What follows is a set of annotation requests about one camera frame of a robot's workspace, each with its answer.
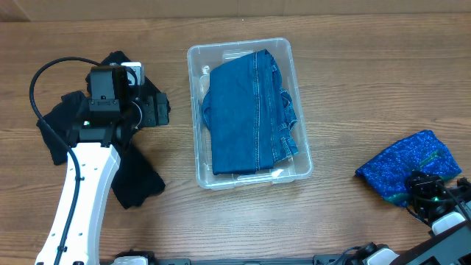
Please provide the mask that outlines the small black cloth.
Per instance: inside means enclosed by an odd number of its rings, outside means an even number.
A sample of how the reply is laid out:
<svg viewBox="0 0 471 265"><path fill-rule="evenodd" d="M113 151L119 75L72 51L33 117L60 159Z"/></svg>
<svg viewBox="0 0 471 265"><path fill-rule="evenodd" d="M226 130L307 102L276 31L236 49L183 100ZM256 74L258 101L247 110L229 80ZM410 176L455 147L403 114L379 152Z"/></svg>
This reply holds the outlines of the small black cloth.
<svg viewBox="0 0 471 265"><path fill-rule="evenodd" d="M81 91L63 95L61 102L44 116L44 120L64 141L67 140L66 133L75 120L83 100L85 100L85 94ZM50 151L53 164L59 166L65 163L67 161L66 149L60 145L40 121L37 122L36 126L39 128L43 141Z"/></svg>

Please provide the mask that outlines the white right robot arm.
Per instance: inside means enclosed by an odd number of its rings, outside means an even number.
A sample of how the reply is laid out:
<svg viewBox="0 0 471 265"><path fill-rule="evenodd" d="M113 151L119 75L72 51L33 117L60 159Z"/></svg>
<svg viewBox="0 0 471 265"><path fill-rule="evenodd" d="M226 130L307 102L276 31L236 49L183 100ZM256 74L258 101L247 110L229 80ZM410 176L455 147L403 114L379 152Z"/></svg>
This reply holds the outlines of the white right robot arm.
<svg viewBox="0 0 471 265"><path fill-rule="evenodd" d="M405 181L408 212L429 226L430 238L398 254L385 244L368 243L345 250L332 264L469 264L470 182L463 177L454 188L432 174L413 172Z"/></svg>

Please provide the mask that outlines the blue denim jeans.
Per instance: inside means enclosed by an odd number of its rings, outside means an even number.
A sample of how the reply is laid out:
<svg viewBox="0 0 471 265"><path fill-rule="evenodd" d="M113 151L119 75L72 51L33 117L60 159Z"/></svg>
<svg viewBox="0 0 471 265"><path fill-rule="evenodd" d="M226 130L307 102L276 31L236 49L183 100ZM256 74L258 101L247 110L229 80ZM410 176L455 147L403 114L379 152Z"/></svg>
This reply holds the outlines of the blue denim jeans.
<svg viewBox="0 0 471 265"><path fill-rule="evenodd" d="M299 152L291 135L297 123L292 98L266 49L212 70L202 111L214 175L254 174Z"/></svg>

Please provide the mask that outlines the large black cloth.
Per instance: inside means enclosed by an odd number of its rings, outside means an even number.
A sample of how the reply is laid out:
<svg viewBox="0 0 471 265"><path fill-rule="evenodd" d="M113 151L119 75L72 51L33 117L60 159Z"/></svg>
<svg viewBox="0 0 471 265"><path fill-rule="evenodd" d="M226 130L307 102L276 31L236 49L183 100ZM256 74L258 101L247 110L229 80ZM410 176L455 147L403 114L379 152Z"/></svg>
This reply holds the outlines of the large black cloth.
<svg viewBox="0 0 471 265"><path fill-rule="evenodd" d="M122 51L112 52L101 63L91 68L86 77L90 112L100 119L114 119L123 124L129 121L137 130L141 126L143 113L141 98L162 93L145 75L143 85L128 83L123 62L137 62L129 59Z"/></svg>

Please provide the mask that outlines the sparkly blue cloth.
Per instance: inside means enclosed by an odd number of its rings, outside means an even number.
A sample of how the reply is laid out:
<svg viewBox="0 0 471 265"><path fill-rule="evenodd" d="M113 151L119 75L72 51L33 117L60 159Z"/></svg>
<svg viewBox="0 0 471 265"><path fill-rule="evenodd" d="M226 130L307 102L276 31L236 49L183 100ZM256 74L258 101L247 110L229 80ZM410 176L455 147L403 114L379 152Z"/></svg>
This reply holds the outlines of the sparkly blue cloth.
<svg viewBox="0 0 471 265"><path fill-rule="evenodd" d="M403 138L355 170L385 201L407 206L406 180L413 172L438 175L444 181L462 173L448 147L431 130Z"/></svg>

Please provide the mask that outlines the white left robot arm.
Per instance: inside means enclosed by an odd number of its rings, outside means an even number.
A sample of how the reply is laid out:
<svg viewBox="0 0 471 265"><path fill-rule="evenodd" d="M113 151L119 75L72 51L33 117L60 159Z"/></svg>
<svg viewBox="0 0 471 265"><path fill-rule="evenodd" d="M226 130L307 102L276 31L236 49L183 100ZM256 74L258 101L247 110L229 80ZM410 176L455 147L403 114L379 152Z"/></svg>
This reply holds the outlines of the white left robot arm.
<svg viewBox="0 0 471 265"><path fill-rule="evenodd" d="M99 239L107 197L138 207L163 192L165 183L132 144L145 127L169 122L164 93L146 84L139 62L94 66L89 96L65 98L54 111L60 135L43 116L40 124L65 150L67 173L53 225L37 264L99 264Z"/></svg>

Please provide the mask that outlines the long black cloth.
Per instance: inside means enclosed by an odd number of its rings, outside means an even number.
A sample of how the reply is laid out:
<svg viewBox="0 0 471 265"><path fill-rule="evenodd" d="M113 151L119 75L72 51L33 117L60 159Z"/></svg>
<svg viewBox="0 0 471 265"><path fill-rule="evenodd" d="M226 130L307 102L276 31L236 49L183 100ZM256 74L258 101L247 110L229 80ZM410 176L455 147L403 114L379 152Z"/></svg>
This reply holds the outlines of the long black cloth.
<svg viewBox="0 0 471 265"><path fill-rule="evenodd" d="M140 207L146 198L165 190L161 176L134 144L118 149L118 153L121 162L111 188L124 209Z"/></svg>

